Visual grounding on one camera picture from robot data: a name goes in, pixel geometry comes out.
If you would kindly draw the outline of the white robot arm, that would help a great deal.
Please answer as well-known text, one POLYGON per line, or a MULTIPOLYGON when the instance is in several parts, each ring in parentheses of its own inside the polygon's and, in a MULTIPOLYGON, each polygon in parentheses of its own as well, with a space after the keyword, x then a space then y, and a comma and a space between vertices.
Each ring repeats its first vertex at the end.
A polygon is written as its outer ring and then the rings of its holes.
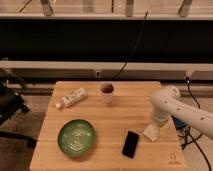
POLYGON ((180 101, 180 91, 176 86, 165 86, 150 96, 153 106, 151 118, 163 126, 169 115, 194 127, 202 134, 213 139, 213 113, 195 108, 180 101))

